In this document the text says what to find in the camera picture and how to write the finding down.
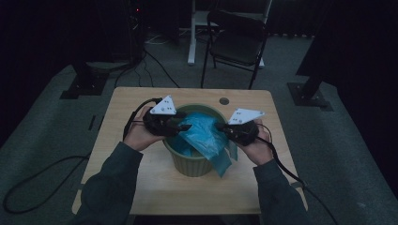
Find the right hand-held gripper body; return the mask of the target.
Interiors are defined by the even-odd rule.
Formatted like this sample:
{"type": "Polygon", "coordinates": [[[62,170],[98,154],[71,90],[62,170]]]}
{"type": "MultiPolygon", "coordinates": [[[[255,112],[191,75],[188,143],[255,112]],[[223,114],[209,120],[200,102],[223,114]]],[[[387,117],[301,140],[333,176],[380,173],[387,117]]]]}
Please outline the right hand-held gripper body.
{"type": "Polygon", "coordinates": [[[247,146],[254,142],[259,133],[254,120],[264,115],[262,111],[236,108],[223,126],[223,131],[231,141],[247,146]]]}

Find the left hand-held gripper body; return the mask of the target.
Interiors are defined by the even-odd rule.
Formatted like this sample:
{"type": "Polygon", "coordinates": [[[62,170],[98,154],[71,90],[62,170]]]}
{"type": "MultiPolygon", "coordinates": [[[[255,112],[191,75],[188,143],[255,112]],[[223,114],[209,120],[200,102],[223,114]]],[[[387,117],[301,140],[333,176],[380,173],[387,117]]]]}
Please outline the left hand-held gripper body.
{"type": "Polygon", "coordinates": [[[172,119],[176,118],[177,110],[171,96],[166,96],[144,116],[145,128],[155,136],[173,137],[178,134],[179,127],[172,119]]]}

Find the person's right hand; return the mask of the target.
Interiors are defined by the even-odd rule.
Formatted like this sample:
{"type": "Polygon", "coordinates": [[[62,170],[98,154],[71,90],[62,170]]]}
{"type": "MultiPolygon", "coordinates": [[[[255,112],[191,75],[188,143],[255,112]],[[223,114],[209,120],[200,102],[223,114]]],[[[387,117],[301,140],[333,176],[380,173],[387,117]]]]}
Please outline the person's right hand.
{"type": "Polygon", "coordinates": [[[263,126],[261,119],[255,119],[254,123],[257,125],[259,133],[259,139],[256,139],[254,142],[247,146],[238,145],[238,147],[246,154],[251,162],[255,165],[260,166],[268,163],[273,160],[273,155],[271,149],[264,142],[270,141],[270,135],[263,126]]]}

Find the person's left hand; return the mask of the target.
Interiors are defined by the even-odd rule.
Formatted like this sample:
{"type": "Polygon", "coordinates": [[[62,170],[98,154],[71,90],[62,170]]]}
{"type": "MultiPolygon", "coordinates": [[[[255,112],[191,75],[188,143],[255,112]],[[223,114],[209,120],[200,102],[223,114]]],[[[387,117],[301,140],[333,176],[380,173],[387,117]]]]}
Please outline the person's left hand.
{"type": "Polygon", "coordinates": [[[141,110],[140,115],[136,116],[133,119],[130,125],[130,129],[126,137],[123,139],[123,143],[135,151],[143,151],[151,144],[162,141],[164,139],[163,136],[155,136],[151,134],[145,128],[144,116],[148,110],[149,107],[144,106],[144,108],[141,110]]]}

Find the black stand with square base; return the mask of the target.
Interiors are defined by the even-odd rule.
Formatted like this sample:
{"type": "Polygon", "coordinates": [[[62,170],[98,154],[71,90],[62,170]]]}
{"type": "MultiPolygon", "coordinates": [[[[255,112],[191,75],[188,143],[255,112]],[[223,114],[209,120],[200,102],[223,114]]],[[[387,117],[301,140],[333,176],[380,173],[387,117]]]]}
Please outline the black stand with square base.
{"type": "Polygon", "coordinates": [[[80,61],[72,65],[76,76],[61,99],[77,99],[79,96],[100,96],[111,72],[127,68],[129,64],[116,67],[92,67],[80,61]]]}
{"type": "Polygon", "coordinates": [[[299,76],[307,76],[306,82],[289,82],[290,95],[296,106],[317,107],[324,112],[332,112],[330,102],[325,100],[319,90],[326,79],[325,66],[327,60],[323,56],[305,56],[298,68],[299,76]]]}

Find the black folding chair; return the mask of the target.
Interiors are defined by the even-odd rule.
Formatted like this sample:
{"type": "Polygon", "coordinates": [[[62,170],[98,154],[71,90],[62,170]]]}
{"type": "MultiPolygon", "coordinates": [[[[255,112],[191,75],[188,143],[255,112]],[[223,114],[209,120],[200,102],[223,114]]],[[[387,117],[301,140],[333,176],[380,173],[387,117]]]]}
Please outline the black folding chair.
{"type": "Polygon", "coordinates": [[[259,19],[213,9],[207,14],[207,33],[201,87],[204,87],[207,59],[211,56],[215,68],[221,63],[250,71],[251,89],[268,40],[268,26],[259,19]]]}

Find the dark equipment rack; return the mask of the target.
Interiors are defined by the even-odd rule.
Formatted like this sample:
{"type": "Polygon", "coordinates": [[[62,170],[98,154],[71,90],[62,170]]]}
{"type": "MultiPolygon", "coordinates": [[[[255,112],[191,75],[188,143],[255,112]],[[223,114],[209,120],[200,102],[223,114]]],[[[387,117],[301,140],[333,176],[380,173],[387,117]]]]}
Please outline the dark equipment rack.
{"type": "Polygon", "coordinates": [[[142,58],[145,42],[144,0],[123,0],[127,13],[130,42],[130,60],[136,62],[142,58]]]}

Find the white desk frame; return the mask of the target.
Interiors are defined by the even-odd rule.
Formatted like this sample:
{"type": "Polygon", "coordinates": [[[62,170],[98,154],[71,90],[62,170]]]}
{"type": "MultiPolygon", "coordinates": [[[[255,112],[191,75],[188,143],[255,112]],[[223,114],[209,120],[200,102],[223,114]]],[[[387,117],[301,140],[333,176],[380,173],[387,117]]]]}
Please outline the white desk frame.
{"type": "Polygon", "coordinates": [[[209,0],[207,9],[197,9],[196,2],[204,0],[191,0],[191,39],[188,53],[188,65],[195,64],[196,36],[202,27],[207,26],[207,14],[214,8],[231,11],[237,15],[259,19],[266,23],[273,0],[209,0]]]}

